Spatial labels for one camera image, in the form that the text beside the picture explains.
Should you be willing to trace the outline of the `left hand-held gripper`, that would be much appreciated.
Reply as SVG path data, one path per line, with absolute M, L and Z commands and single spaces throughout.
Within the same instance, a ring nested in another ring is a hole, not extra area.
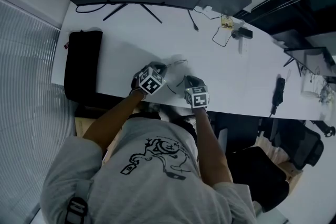
M 150 62 L 133 76 L 131 93 L 135 90 L 140 90 L 145 95 L 155 94 L 166 83 L 165 75 L 167 69 L 168 66 L 164 63 Z

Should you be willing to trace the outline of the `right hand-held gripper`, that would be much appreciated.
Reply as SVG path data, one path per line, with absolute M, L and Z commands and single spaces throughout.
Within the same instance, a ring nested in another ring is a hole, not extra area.
M 205 82 L 195 76 L 184 76 L 184 85 L 185 100 L 191 108 L 207 108 L 209 93 Z

